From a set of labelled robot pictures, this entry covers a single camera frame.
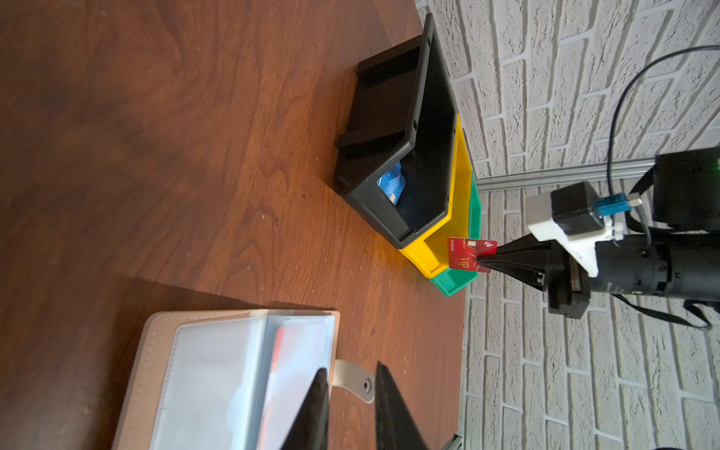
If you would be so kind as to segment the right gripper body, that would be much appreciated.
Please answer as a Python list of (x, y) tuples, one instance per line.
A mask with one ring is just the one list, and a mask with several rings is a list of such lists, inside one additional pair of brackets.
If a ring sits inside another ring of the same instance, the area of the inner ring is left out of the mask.
[(630, 294), (678, 299), (699, 320), (706, 318), (702, 308), (719, 311), (717, 234), (667, 234), (648, 249), (638, 249), (643, 240), (632, 236), (628, 249), (599, 243), (596, 277), (589, 277), (560, 244), (544, 243), (550, 255), (543, 267), (549, 311), (579, 319), (592, 293), (609, 294), (627, 306)]

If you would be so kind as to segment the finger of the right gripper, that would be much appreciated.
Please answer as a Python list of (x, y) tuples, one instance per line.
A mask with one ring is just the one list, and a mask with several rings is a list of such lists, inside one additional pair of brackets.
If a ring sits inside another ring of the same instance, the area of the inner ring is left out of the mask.
[(537, 262), (481, 261), (478, 265), (480, 268), (507, 275), (538, 291), (547, 292), (548, 290), (545, 264), (538, 264)]
[(478, 256), (476, 260), (478, 264), (547, 264), (551, 260), (551, 253), (551, 242), (541, 242), (527, 234), (497, 247), (495, 254)]

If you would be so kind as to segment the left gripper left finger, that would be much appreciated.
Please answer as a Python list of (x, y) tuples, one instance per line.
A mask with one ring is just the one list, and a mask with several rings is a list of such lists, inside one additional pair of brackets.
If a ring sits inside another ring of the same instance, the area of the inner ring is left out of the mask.
[(319, 369), (281, 450), (326, 450), (329, 398), (327, 369)]

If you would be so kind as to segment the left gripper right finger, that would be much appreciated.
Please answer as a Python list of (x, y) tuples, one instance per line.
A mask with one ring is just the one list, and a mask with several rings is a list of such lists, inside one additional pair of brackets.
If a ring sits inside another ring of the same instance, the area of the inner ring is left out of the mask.
[(428, 450), (390, 370), (379, 362), (375, 375), (377, 450)]

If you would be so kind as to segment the red VIP card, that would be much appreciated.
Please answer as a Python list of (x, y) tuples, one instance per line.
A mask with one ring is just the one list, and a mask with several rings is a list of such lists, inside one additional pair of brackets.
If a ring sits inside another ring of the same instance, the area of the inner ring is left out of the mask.
[(478, 273), (491, 273), (491, 270), (481, 265), (477, 258), (495, 255), (498, 243), (491, 240), (472, 238), (448, 238), (448, 260), (452, 269), (472, 271)]

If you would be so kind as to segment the tan leather card holder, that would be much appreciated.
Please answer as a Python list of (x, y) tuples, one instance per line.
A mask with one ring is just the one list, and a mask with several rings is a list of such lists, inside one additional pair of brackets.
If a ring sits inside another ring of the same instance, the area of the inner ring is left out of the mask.
[(164, 311), (144, 324), (116, 449), (278, 449), (318, 371), (365, 401), (374, 376), (337, 357), (339, 313)]

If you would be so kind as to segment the blue VIP card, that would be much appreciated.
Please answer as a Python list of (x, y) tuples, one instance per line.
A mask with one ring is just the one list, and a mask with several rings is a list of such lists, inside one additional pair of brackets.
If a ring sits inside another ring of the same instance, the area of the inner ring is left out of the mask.
[(377, 186), (395, 206), (406, 187), (406, 179), (401, 164), (396, 163), (388, 172), (377, 179)]

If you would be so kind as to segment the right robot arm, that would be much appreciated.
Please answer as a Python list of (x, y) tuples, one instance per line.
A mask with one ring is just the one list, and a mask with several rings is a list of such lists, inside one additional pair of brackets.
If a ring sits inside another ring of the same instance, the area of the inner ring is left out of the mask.
[(530, 198), (529, 234), (476, 243), (471, 268), (547, 293), (549, 311), (581, 318), (593, 293), (682, 300), (711, 328), (719, 309), (719, 150), (660, 155), (630, 193), (600, 197), (587, 182)]

